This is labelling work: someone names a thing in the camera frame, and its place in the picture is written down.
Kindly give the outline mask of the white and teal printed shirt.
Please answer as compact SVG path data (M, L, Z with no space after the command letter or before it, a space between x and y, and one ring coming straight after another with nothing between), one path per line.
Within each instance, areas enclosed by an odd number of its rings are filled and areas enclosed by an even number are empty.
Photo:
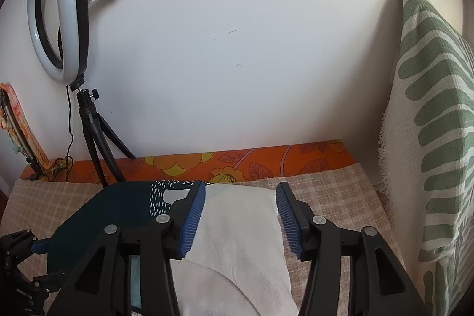
M128 182L105 188L52 236L50 273L71 272L100 228L143 225L169 213L189 181ZM297 315L275 194L211 184L186 256L171 264L183 315Z

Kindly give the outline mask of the pink checked bed blanket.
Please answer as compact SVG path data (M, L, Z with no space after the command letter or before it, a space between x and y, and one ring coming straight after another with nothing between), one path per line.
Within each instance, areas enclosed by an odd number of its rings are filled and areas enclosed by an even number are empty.
M367 225L373 226L392 250L399 252L388 216L360 165L289 177L288 182L296 198L308 203L314 213L346 229L358 231ZM275 193L278 183L278 178L267 178L240 185L267 188ZM1 219L1 233L29 229L39 238L48 238L99 191L100 186L94 184L18 180ZM292 298L298 309L305 292L309 265L299 262L290 252L280 230Z

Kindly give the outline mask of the orange floral bed sheet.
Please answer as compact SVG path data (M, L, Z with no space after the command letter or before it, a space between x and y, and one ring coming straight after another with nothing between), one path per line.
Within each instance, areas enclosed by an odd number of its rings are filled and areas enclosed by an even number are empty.
M156 155L116 161L126 180L231 183L336 170L356 163L338 139L221 152Z

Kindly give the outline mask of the folded silver tripod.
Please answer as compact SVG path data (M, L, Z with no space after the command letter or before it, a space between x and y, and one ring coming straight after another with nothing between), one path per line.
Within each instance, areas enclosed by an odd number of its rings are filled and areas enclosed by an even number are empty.
M10 124L13 133L15 133L16 143L19 144L20 152L25 156L26 162L29 164L31 169L34 171L29 179L30 180L37 180L43 174L41 167L35 157L34 152L31 149L31 146L28 144L26 140L26 136L24 135L18 120L15 117L14 110L10 104L10 98L6 91L1 89L1 109L4 112L7 123Z

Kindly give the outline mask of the colourful orange scarf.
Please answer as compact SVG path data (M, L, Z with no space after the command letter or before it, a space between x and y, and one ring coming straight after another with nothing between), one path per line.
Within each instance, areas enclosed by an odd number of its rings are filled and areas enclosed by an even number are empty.
M62 171L70 171L72 158L49 160L43 148L30 129L14 89L8 84L1 84L1 129L10 139L16 154L22 154L32 169L31 180L54 181Z

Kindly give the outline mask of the black mini tripod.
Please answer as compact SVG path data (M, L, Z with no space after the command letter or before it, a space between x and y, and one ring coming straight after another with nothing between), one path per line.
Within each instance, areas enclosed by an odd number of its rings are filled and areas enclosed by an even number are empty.
M98 153L102 155L108 170L112 173L116 182L125 182L121 168L116 163L116 159L108 145L106 139L110 139L112 143L129 159L136 159L135 155L127 148L119 136L108 125L107 121L96 110L94 100L99 99L99 93L96 89L89 91L83 89L84 75L79 75L76 80L69 85L72 92L77 92L76 98L79 106L79 116L82 122L84 139L91 156L92 164L96 170L96 174L102 186L108 186L108 181L101 167Z

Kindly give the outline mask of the green and white patterned cushion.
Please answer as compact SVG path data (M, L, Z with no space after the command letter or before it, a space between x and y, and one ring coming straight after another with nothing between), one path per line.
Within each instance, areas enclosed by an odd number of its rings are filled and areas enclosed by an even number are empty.
M384 183L406 271L448 315L473 282L473 50L429 0L401 1Z

